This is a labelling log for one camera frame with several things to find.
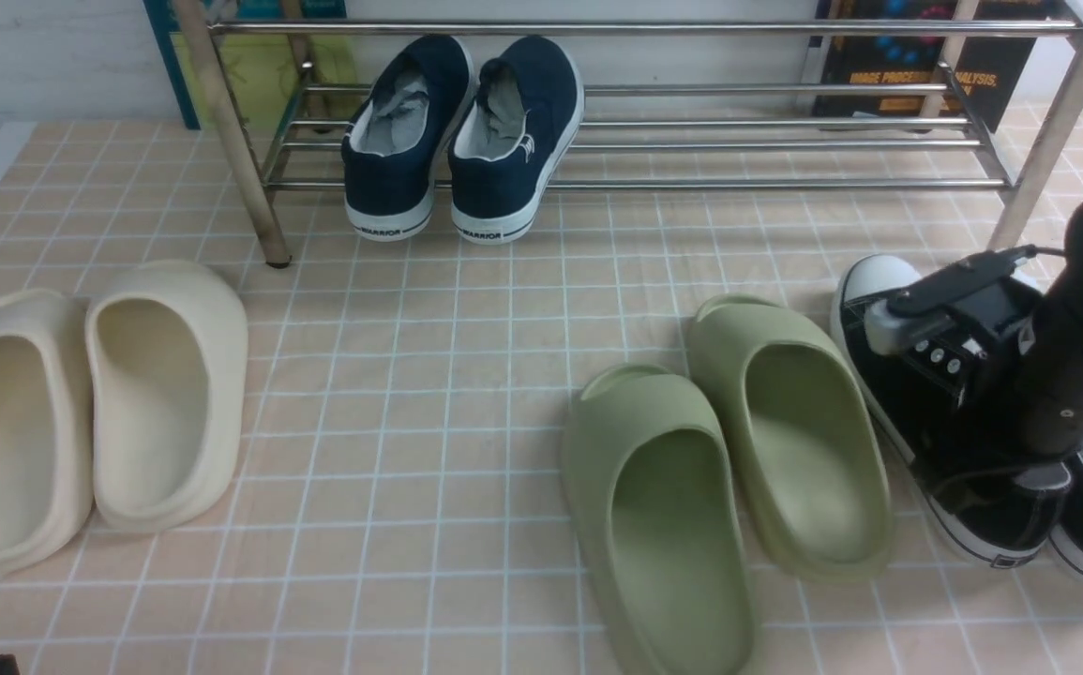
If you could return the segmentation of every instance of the cream slide sandal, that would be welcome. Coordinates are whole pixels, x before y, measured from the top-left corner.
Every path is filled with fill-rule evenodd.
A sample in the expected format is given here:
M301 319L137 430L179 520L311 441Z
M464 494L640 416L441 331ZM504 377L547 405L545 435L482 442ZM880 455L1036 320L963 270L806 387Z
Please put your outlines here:
M82 308L22 290L0 299L0 574L56 553L90 511Z
M245 309L214 272L152 261L91 303L94 498L109 525L157 532L224 494L242 441Z

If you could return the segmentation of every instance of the shoe logo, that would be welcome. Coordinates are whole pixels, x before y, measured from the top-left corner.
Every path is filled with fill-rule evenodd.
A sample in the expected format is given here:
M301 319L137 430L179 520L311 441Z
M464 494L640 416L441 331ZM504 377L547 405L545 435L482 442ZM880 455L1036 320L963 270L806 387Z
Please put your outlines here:
M533 140L532 133L524 134L524 138L521 140L521 148L524 148L524 164L529 164L529 159L533 158L533 153L537 150L537 144Z
M1038 555L1027 555L1025 557L1009 557L1005 555L997 555L995 559L991 561L991 569L1014 569L1033 560Z
M470 232L469 230L464 230L462 232L472 239L501 239L504 236L503 232Z

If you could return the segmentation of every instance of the white grout line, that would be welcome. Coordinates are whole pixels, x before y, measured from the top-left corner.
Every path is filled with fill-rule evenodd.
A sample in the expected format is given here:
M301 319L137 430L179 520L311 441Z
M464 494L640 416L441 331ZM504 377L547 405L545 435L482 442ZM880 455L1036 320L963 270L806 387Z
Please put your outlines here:
M312 243L312 234L315 231L315 228L317 228L318 213L319 213L318 208L313 209L312 217L309 221L309 234L306 234L306 238L304 239L304 248L306 248ZM301 263L293 267L296 267L296 270L293 270L292 274L296 274L296 281L291 283L291 287L298 288L298 285L300 285L300 276L304 271L304 264ZM353 276L353 270L356 268L357 265L350 265L350 276ZM288 311L290 311L292 304L293 302L288 302ZM342 319L340 323L343 326L345 319L344 309L342 309L342 316L340 319ZM337 341L340 341L340 333L342 333L342 330L343 328L337 330L337 337L336 337ZM268 373L268 381L266 381L268 390L270 389L270 379L272 379L272 377L275 376L276 365L278 365L278 362L276 362L276 360L275 362L272 362L270 364L270 373ZM326 391L331 390L331 377L334 377L336 368L337 368L337 350L335 343L334 355L331 355L331 362L330 364L328 364L328 373L326 375L326 380L325 380ZM283 576L283 588L279 589L278 603L276 605L276 610L275 610L275 623L274 623L275 634L278 634L279 629L283 627L284 611L287 609L287 594L290 592L291 580L293 574L296 573L296 550L298 548L298 542L300 542L300 532L302 530L302 525L304 524L304 514L306 512L306 508L309 508L309 496L312 494L311 479L315 478L315 463L317 462L317 456L319 451L319 432L322 432L324 428L324 420L326 415L328 415L328 397L324 397L324 400L319 401L319 415L317 417L317 428L315 428L315 433L314 433L315 441L312 444L312 456L309 458L309 469L306 469L306 471L309 471L306 476L309 476L310 480L305 480L304 482L304 494L300 496L300 507L298 507L296 524L292 527L291 530L291 543L287 555L287 567L285 568L285 571L287 572L285 572ZM237 479L236 482L237 491L240 490L242 482L244 482L245 479L246 478L244 476ZM271 637L270 641L268 641L266 645L266 667L265 667L266 675L271 675L272 670L274 670L275 667L275 650L276 650L276 641L274 637Z
M249 249L250 249L250 256L249 256L250 257L250 261L246 264L245 272L242 273L242 281L238 282L238 285L237 285L238 287L245 287L245 283L246 283L247 278L249 277L249 270L252 269L253 265L266 264L265 261L259 261L259 260L255 259L255 252L257 252L258 249L259 249L257 239L255 239L253 244L250 245ZM284 316L283 316L284 322L285 322L285 320L290 319L290 313L291 313L291 302L287 302L287 310L285 311ZM284 324L279 328L278 340L276 340L276 342L275 342L275 354L277 354L279 351L283 350L283 338L285 337L285 335L287 335L287 324ZM270 390L270 381L271 381L272 377L274 377L274 375L275 375L275 368L274 368L274 366L271 366L270 372L266 373L266 380L265 380L265 384L263 384L263 386L262 386L262 392L259 393L260 398L259 398L259 401L258 401L258 408L257 408L257 412L255 412L255 418L253 418L253 426L255 426L255 428L257 428L259 426L259 424L262 423L262 415L265 414L265 410L266 410L266 393ZM246 442L246 436L245 436L245 433L242 433L242 445L244 445L244 447L245 447L245 454L244 454L244 456L240 457L240 462L238 463L240 465L240 466L238 466L238 470L237 470L237 475L238 476L245 476L245 473L246 473L246 467L247 467L248 462L249 462L249 454L253 450L253 441L257 440L257 439L259 439L259 437L260 436L258 436L258 434L250 434L249 438L248 438L248 442ZM207 598L204 599L204 609L203 609L201 614L199 614L199 624L198 624L198 627L195 629L195 637L194 637L194 639L191 642L190 653L186 654L186 672L188 672L188 675L191 675L193 673L193 670L194 670L195 652L197 652L197 649L198 649L198 646L199 646L199 634L201 634L204 632L204 627L206 627L206 625L207 625L207 616L208 616L208 612L211 611L212 598L214 598L214 595L216 595L216 584L217 584L217 581L219 580L219 576L220 576L220 569L223 568L223 566L224 566L224 551L227 549L227 535L229 535L230 532L232 532L234 530L233 523L234 523L234 520L236 518L237 504L239 504L240 501L242 501L242 486L240 486L240 483L237 482L237 479L234 478L234 480L233 480L233 496L232 496L232 499L230 499L230 503L229 503L229 514L227 514L227 517L225 518L224 525L221 529L223 531L223 535L222 535L222 537L220 537L220 547L217 548L217 551L216 551L216 562L212 566L212 577L210 580L210 584L208 584L208 587L207 587ZM182 527L182 530L188 530L188 527L184 525L184 527Z
M516 248L517 244L508 244L510 248L507 249L507 280L511 283L512 278L516 277ZM512 347L516 346L516 329L514 321L512 321L516 307L514 307L514 294L507 295L507 350L511 351ZM507 360L507 384L512 385L512 360ZM504 421L504 427L512 427L512 397L511 393L507 395L506 421ZM511 467L512 462L512 436L507 433L506 439L504 439L504 460L507 463L507 467ZM511 546L512 546L512 475L511 471L504 471L504 597L503 603L499 606L499 611L503 612L499 615L499 623L503 625L503 636L499 637L499 667L503 672L508 672L508 632L511 628L511 576L508 575L508 569L511 569Z
M563 204L562 196L558 196L558 232L559 242L562 245L562 250L566 249L566 209ZM562 258L562 286L566 287L566 261ZM562 314L565 316L562 321L563 336L566 338L566 389L572 390L575 387L574 368L571 366L570 359L570 290L562 293ZM571 403L567 402L567 414L570 412ZM507 470L512 470L511 457L507 458ZM575 564L583 566L584 551L583 547L579 546L578 537L574 533L574 524L571 524L571 537L575 540ZM588 599L584 598L584 576L583 574L575 574L575 620L578 623L578 675L587 675L587 618L584 615L584 602Z
M362 249L362 244L365 239L358 239L357 246L353 248L353 264L350 267L350 285L353 285L353 274L357 270L357 255ZM408 239L408 250L412 248L412 239ZM403 265L403 286L408 285L408 270L412 265ZM388 414L391 411L391 394L395 393L395 358L400 346L400 328L403 326L403 307L404 297L407 291L400 290L400 309L395 312L395 334L391 337L391 364L388 365L388 390L387 397L382 399L382 420L379 424L378 430L378 449L375 451L374 456L374 473L375 479L370 480L370 503L366 511L366 532L362 534L362 557L357 563L357 584L353 590L353 609L350 611L349 615L349 637L345 639L345 666L342 671L342 675L350 675L353 668L353 633L356 632L358 610L362 607L362 582L365 580L366 573L366 562L369 557L370 551L370 531L374 528L370 525L374 522L374 506L377 504L378 492L379 492L379 480L378 473L382 470L382 449L387 440L387 427L388 427ZM349 309L349 303L345 303L345 310ZM342 320L344 320L344 311L342 312ZM344 322L342 323L342 333L344 332ZM337 335L337 340L340 340L340 334Z
M455 278L462 278L462 257L460 257L460 247L457 268L455 269ZM454 316L451 317L451 351L448 351L448 359L451 363L448 364L447 379L445 394L445 411L442 417L442 424L448 427L451 424L451 402L454 399L454 359L457 351L455 346L458 341L458 290L454 289ZM510 330L512 329L511 324L507 326ZM423 675L429 675L429 663L430 658L432 658L433 649L433 628L434 628L434 615L436 612L436 561L440 556L440 550L442 550L442 509L445 505L445 478L446 475L456 476L458 471L451 470L446 466L448 462L448 449L451 449L451 436L448 433L442 434L442 457L440 457L440 476L436 480L436 525L433 527L433 553L430 556L429 563L429 606L425 610L425 653L421 657L421 671ZM506 458L506 469L510 470L511 467L507 466ZM488 475L499 475L498 470L487 470Z

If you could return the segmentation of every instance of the chrome rail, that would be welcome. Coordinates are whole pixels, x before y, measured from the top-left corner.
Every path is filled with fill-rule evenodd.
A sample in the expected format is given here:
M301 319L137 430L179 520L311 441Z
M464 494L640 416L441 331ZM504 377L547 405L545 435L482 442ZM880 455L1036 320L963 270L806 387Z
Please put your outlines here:
M293 0L280 0L292 3ZM1007 247L1020 239L1029 217L1058 161L1083 108L1083 9L1079 0L1059 1L1047 21L989 21L978 18L979 0L961 0L952 21L912 21L912 18L820 18L804 22L416 22L350 21L350 18L297 17L274 22L208 22L201 0L171 0L191 61L224 146L242 200L253 221L255 233L271 267L283 268L291 256L274 209L278 192L329 192L344 190L343 179L285 177L288 158L298 151L339 148L336 138L304 137L305 129L326 132L347 129L348 120L323 116L326 99L335 94L365 94L368 85L322 82L310 59L310 35L449 35L514 36L713 36L713 35L819 35L819 36L943 36L943 60L931 81L922 85L601 85L588 86L588 95L604 98L661 98L661 95L919 95L922 115L914 118L738 118L738 119L596 119L584 121L580 133L632 131L773 131L811 129L812 131L928 131L944 129L961 132L961 138L803 138L803 140L676 141L655 140L615 143L596 141L576 143L573 150L585 153L836 153L837 151L973 151L986 176L973 178L679 178L637 180L554 180L556 192L996 192L1004 203L989 247ZM225 35L285 35L296 52L300 87L288 102L287 113L276 129L266 161L258 164L249 133L236 106L236 99L220 60L217 38ZM1019 171L1009 167L1003 151L987 122L969 104L954 69L965 38L1067 38L1075 55L1051 112ZM943 116L943 98L952 95L961 115ZM445 181L439 187L446 189Z

